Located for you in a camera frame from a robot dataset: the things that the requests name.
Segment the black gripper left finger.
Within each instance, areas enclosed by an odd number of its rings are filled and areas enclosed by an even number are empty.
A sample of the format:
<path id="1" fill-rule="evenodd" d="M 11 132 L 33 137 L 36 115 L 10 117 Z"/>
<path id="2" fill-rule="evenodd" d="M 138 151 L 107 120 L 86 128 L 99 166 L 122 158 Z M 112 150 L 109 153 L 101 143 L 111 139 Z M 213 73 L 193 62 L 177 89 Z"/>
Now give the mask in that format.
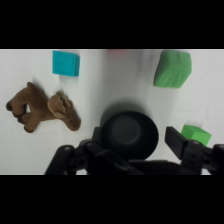
<path id="1" fill-rule="evenodd" d="M 101 129 L 94 129 L 91 139 L 83 140 L 77 148 L 72 145 L 60 146 L 46 175 L 76 175 L 86 170 L 89 175 L 142 175 L 142 172 L 111 150 L 101 145 Z"/>

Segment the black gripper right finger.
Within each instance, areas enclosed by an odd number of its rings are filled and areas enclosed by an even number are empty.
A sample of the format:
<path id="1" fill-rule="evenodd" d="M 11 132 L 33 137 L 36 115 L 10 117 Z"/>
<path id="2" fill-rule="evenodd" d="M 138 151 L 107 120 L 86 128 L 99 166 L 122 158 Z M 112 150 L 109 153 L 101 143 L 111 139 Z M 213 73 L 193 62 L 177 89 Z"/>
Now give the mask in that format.
<path id="1" fill-rule="evenodd" d="M 211 175 L 224 175 L 224 144 L 209 148 L 186 139 L 173 127 L 166 128 L 165 143 L 181 161 L 180 175 L 200 175 L 203 169 Z"/>

